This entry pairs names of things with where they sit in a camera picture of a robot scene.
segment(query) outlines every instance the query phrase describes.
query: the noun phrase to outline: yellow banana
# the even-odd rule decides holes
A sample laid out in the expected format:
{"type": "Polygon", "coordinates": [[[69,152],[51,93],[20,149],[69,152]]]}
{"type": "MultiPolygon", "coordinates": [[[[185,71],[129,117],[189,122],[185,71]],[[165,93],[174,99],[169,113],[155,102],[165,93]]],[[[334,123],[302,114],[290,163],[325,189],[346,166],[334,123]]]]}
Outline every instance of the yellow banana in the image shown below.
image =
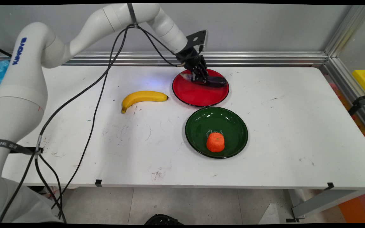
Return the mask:
{"type": "Polygon", "coordinates": [[[167,95],[162,92],[155,91],[139,91],[127,95],[122,101],[122,113],[126,112],[126,109],[132,106],[134,103],[141,101],[166,101],[167,95]]]}

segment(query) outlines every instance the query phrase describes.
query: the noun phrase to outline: green plate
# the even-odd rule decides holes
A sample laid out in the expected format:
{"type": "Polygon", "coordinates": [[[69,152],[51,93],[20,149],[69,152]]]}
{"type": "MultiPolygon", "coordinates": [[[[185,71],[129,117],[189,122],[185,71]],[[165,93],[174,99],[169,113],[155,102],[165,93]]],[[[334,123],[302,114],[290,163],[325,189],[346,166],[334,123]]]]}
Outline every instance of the green plate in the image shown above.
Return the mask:
{"type": "Polygon", "coordinates": [[[208,107],[194,112],[185,125],[185,136],[199,153],[212,158],[228,158],[240,153],[246,146],[249,133],[246,124],[234,112],[225,108],[208,107]],[[207,149],[208,135],[223,134],[225,149],[219,153],[207,149]]]}

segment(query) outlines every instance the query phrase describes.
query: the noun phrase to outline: black clip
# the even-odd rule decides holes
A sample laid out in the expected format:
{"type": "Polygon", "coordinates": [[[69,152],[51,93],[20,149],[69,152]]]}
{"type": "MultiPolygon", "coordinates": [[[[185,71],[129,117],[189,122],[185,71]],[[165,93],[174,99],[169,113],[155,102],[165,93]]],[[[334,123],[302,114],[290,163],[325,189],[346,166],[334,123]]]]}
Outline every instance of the black clip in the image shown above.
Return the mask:
{"type": "Polygon", "coordinates": [[[135,11],[133,10],[132,3],[127,3],[127,4],[128,4],[128,8],[129,8],[129,13],[131,14],[131,17],[132,17],[133,27],[135,27],[135,29],[137,29],[138,22],[136,21],[136,15],[135,15],[135,11]]]}

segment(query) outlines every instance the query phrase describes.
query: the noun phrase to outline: plate rim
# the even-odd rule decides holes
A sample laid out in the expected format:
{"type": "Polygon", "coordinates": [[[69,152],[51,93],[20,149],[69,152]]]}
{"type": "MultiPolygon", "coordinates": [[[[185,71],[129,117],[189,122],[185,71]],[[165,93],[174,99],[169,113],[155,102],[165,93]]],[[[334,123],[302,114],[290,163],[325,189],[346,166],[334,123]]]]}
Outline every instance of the plate rim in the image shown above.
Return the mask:
{"type": "Polygon", "coordinates": [[[214,106],[214,105],[217,105],[217,104],[219,104],[219,103],[221,103],[222,101],[224,101],[225,99],[226,99],[226,97],[229,95],[229,92],[230,92],[230,85],[229,85],[229,82],[226,80],[226,83],[227,83],[227,94],[226,94],[226,96],[221,100],[221,101],[219,101],[219,102],[217,102],[217,103],[215,103],[215,104],[212,104],[212,105],[193,105],[193,104],[190,104],[190,103],[187,103],[187,102],[185,102],[185,101],[183,101],[183,100],[181,100],[178,96],[177,96],[177,94],[176,94],[176,92],[174,91],[174,81],[176,80],[176,78],[181,74],[181,72],[180,73],[178,73],[178,75],[174,78],[174,80],[173,80],[173,83],[171,83],[171,89],[172,89],[172,91],[173,91],[173,94],[174,94],[174,96],[175,97],[177,97],[177,99],[178,100],[180,100],[181,102],[183,102],[184,104],[187,104],[187,105],[191,105],[191,106],[194,106],[194,107],[201,107],[201,108],[207,108],[207,107],[211,107],[211,106],[214,106]]]}
{"type": "Polygon", "coordinates": [[[202,155],[204,155],[204,156],[210,157],[210,158],[214,158],[214,159],[225,159],[225,158],[229,158],[229,157],[236,156],[236,155],[238,155],[240,152],[242,152],[242,150],[246,147],[247,142],[249,141],[249,131],[248,131],[248,129],[247,129],[247,125],[246,125],[245,121],[243,121],[243,119],[242,119],[242,118],[241,118],[238,114],[236,114],[235,112],[233,112],[233,111],[231,111],[231,110],[229,110],[229,109],[227,109],[227,108],[222,108],[222,107],[204,107],[204,108],[201,108],[201,109],[196,110],[196,111],[195,111],[193,114],[191,114],[191,116],[189,116],[189,118],[187,119],[187,122],[185,123],[185,138],[187,139],[187,141],[188,141],[188,143],[190,144],[190,146],[191,146],[191,147],[192,147],[195,151],[197,151],[198,153],[200,153],[200,154],[202,154],[202,155]],[[240,119],[240,120],[243,122],[243,124],[245,125],[246,135],[247,135],[247,137],[246,137],[246,142],[243,144],[243,147],[242,147],[242,148],[240,148],[240,149],[239,149],[239,151],[238,151],[237,153],[235,153],[235,154],[233,154],[233,155],[230,155],[230,156],[225,156],[225,157],[212,157],[212,156],[210,156],[210,155],[208,155],[208,154],[205,154],[205,153],[203,153],[203,152],[201,152],[201,151],[197,150],[197,148],[196,148],[196,147],[194,147],[194,146],[191,144],[190,140],[188,140],[188,136],[187,136],[187,125],[188,125],[188,121],[189,121],[189,120],[191,119],[191,117],[192,117],[195,113],[197,113],[198,111],[203,110],[203,109],[208,109],[208,108],[220,108],[220,109],[224,109],[224,110],[230,111],[231,113],[233,113],[233,114],[237,115],[237,117],[239,117],[239,119],[240,119]]]}

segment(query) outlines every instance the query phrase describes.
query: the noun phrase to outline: blue logo text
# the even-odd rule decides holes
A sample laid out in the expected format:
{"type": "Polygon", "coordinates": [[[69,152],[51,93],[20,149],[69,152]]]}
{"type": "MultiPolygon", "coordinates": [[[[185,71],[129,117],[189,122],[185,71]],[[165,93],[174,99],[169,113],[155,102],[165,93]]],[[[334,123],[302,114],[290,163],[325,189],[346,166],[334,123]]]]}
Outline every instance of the blue logo text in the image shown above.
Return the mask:
{"type": "Polygon", "coordinates": [[[19,58],[20,58],[20,56],[22,54],[22,51],[23,51],[23,46],[25,46],[25,44],[24,44],[25,42],[26,42],[26,37],[22,38],[21,44],[19,45],[18,51],[16,51],[16,56],[15,56],[15,59],[14,59],[12,65],[18,64],[19,58]]]}

